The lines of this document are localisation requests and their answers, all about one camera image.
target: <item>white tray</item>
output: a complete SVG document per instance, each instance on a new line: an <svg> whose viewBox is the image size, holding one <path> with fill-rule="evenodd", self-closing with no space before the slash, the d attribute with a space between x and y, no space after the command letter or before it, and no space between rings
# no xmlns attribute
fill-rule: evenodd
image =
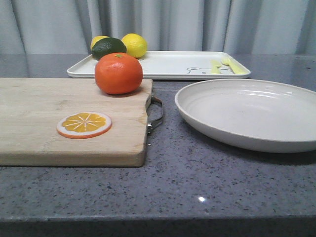
<svg viewBox="0 0 316 237"><path fill-rule="evenodd" d="M262 152L316 149L316 92L252 79L217 79L179 90L185 121L224 143Z"/></svg>
<svg viewBox="0 0 316 237"><path fill-rule="evenodd" d="M245 74L234 74L229 66L219 68L220 74L211 74L211 60L218 62L229 57ZM247 78L250 71L230 55L223 52L180 52L180 51L147 51L140 59L147 79L188 79L208 80L227 78ZM72 78L93 78L97 63L92 55L87 56L72 67L67 74Z"/></svg>

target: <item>speckled countertop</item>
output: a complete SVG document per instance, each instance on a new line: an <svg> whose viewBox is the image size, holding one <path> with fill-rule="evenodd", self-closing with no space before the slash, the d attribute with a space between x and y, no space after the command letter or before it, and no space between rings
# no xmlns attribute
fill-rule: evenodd
<svg viewBox="0 0 316 237"><path fill-rule="evenodd" d="M250 78L316 91L316 56L233 55ZM85 55L0 55L0 77L66 78ZM0 236L316 235L316 151L235 148L186 124L154 81L164 121L140 168L0 167Z"/></svg>

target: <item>cartoon bear drawing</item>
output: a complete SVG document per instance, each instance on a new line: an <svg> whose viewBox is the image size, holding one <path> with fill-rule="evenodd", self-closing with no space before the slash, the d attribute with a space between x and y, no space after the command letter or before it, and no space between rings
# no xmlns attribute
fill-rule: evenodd
<svg viewBox="0 0 316 237"><path fill-rule="evenodd" d="M187 68L188 74L211 74L210 68L198 68L198 67L191 67ZM222 74L234 74L230 69L221 67L219 71Z"/></svg>

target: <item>white rectangular tray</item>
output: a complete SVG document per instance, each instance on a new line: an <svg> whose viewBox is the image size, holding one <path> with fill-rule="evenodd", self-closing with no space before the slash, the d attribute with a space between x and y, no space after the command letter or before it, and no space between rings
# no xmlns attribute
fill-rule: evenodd
<svg viewBox="0 0 316 237"><path fill-rule="evenodd" d="M234 74L229 66L219 68L220 74L211 74L211 60L221 60L229 57L245 74ZM247 78L250 71L230 55L223 52L194 52L194 51L147 51L138 59L147 79L181 79L208 80ZM94 67L98 61L92 55L87 56L67 70L72 78L93 78Z"/></svg>

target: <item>yellow spoon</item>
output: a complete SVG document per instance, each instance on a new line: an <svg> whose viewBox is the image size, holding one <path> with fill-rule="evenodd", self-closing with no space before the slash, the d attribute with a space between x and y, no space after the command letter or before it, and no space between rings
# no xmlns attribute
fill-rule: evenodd
<svg viewBox="0 0 316 237"><path fill-rule="evenodd" d="M232 71L235 74L245 74L246 73L242 68L240 68L240 66L238 66L235 62L233 62L229 57L223 58L222 64L230 66Z"/></svg>

